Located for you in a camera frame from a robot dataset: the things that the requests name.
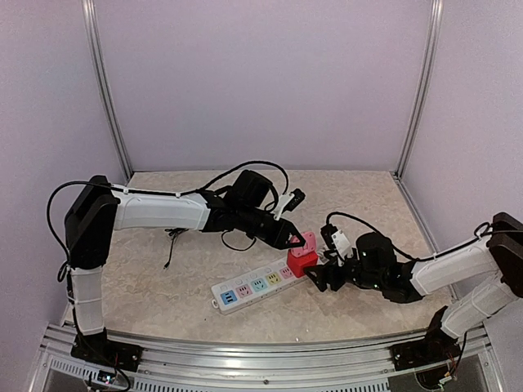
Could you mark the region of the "red cube socket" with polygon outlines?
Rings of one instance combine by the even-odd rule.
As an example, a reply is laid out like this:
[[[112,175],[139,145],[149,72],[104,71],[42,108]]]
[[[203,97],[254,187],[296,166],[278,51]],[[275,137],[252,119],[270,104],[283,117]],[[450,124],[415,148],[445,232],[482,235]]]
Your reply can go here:
[[[294,256],[290,251],[287,255],[287,267],[290,268],[296,278],[305,275],[304,269],[317,265],[318,255],[316,252],[310,252],[302,256]]]

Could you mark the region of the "pink square adapter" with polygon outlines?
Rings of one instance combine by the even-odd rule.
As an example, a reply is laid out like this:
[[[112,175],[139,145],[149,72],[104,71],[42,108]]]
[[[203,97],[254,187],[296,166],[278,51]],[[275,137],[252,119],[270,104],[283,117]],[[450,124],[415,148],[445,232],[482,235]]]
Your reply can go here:
[[[304,240],[304,243],[299,247],[293,247],[290,249],[290,253],[294,257],[303,257],[311,254],[316,251],[317,242],[315,233],[312,231],[306,231],[301,233],[301,238]]]

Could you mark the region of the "white power strip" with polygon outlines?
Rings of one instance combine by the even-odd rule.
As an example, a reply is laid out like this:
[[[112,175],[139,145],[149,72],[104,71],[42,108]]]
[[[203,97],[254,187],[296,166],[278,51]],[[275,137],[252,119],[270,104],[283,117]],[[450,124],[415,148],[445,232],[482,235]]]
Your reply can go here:
[[[211,287],[211,304],[222,314],[231,314],[276,295],[306,279],[298,278],[281,258]]]

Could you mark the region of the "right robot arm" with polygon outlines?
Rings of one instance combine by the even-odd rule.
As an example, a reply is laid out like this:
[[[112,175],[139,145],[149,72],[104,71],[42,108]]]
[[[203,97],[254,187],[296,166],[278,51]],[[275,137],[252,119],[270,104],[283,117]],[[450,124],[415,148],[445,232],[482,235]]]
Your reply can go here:
[[[320,230],[326,263],[304,269],[324,292],[350,283],[376,290],[391,302],[409,304],[479,274],[486,279],[458,302],[433,316],[418,356],[434,363],[457,346],[466,332],[522,297],[522,223],[506,212],[480,224],[471,239],[425,258],[401,251],[372,227],[355,245],[331,223]]]

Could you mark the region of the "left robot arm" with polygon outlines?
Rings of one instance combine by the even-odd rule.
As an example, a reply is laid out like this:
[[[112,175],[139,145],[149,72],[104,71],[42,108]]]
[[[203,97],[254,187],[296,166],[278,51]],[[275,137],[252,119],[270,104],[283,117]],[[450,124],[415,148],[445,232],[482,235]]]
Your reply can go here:
[[[114,344],[101,333],[101,275],[115,231],[180,229],[202,233],[234,230],[278,249],[304,245],[297,227],[282,217],[305,198],[300,189],[278,194],[262,174],[242,171],[233,185],[212,190],[209,185],[180,193],[131,189],[94,176],[65,217],[68,283],[74,319],[84,338],[83,351],[97,363],[114,356]]]

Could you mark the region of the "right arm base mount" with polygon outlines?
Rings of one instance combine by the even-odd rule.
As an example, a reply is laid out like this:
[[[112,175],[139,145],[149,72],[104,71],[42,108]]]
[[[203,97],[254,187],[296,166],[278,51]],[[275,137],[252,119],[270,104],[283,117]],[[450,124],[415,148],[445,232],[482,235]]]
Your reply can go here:
[[[441,330],[442,318],[447,306],[438,310],[423,338],[416,341],[395,344],[390,348],[396,371],[418,368],[450,358],[461,353],[458,339],[448,336]]]

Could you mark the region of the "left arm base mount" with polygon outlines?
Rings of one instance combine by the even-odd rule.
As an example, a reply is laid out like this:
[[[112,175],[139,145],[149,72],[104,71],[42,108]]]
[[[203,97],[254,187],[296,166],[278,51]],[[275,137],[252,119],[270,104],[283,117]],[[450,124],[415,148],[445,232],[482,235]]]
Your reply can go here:
[[[78,332],[70,352],[73,358],[129,372],[137,371],[142,353],[139,345],[109,339],[105,329],[87,336]]]

